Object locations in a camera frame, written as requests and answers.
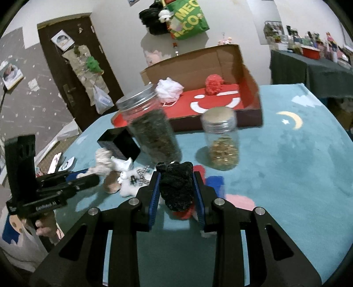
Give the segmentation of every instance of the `open cardboard box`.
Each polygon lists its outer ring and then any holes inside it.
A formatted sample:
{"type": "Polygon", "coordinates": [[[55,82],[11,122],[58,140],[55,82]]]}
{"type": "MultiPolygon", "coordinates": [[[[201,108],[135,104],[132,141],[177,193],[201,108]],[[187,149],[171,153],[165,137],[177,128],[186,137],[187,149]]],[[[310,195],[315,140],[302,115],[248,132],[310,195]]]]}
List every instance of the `open cardboard box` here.
{"type": "MultiPolygon", "coordinates": [[[[179,100],[164,111],[174,131],[202,130],[201,114],[217,106],[229,106],[236,111],[238,127],[262,125],[259,88],[243,63],[238,45],[221,45],[182,54],[141,72],[145,84],[157,84],[170,77],[184,86],[179,100]],[[224,81],[221,93],[205,95],[205,80],[218,74],[224,81]]],[[[115,127],[126,122],[117,114],[112,118],[115,127]]]]}

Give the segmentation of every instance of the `yellow moon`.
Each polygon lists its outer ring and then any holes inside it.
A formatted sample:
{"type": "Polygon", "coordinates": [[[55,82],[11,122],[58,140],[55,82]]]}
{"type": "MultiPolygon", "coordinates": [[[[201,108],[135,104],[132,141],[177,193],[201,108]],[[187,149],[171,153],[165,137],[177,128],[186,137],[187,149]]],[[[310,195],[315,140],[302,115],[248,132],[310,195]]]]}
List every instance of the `yellow moon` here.
{"type": "Polygon", "coordinates": [[[303,125],[303,120],[296,113],[283,111],[278,112],[277,114],[291,117],[295,121],[295,127],[293,128],[294,130],[300,129],[303,125]]]}

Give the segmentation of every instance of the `white winking face print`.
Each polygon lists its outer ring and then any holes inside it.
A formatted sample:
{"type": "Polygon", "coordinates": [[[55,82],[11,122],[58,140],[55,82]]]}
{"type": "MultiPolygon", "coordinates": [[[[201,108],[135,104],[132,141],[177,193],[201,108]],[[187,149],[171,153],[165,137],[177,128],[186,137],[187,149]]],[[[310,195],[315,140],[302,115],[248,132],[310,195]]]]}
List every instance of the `white winking face print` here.
{"type": "MultiPolygon", "coordinates": [[[[222,92],[222,93],[218,93],[217,96],[235,95],[235,94],[239,94],[239,91],[222,92]]],[[[204,97],[205,95],[194,96],[195,99],[203,99],[204,97]]],[[[240,103],[240,98],[233,98],[232,101],[228,105],[226,105],[226,107],[233,109],[239,103],[240,103]]],[[[196,113],[205,113],[208,111],[208,109],[204,109],[200,107],[199,102],[192,102],[190,104],[190,108],[196,113]]]]}

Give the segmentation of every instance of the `jar lid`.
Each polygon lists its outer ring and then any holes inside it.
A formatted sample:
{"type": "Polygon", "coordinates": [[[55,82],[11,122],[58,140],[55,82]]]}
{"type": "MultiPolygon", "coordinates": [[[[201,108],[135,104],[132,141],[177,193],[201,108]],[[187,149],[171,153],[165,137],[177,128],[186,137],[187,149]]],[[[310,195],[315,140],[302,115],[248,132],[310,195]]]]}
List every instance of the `jar lid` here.
{"type": "Polygon", "coordinates": [[[235,112],[229,107],[211,108],[202,115],[201,121],[204,131],[212,134],[230,132],[237,125],[235,112]]]}
{"type": "Polygon", "coordinates": [[[148,84],[123,96],[115,104],[120,111],[133,109],[153,98],[156,95],[155,89],[156,85],[148,84]]]}

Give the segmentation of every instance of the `pink patch on tablecloth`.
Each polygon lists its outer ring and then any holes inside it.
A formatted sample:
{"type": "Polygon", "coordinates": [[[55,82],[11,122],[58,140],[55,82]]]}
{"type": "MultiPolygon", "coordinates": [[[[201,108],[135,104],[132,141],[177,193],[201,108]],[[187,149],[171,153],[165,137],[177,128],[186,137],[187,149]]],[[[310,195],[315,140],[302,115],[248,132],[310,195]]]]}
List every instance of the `pink patch on tablecloth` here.
{"type": "Polygon", "coordinates": [[[255,208],[255,202],[243,195],[226,194],[226,200],[238,208],[247,210],[253,210],[255,208]]]}

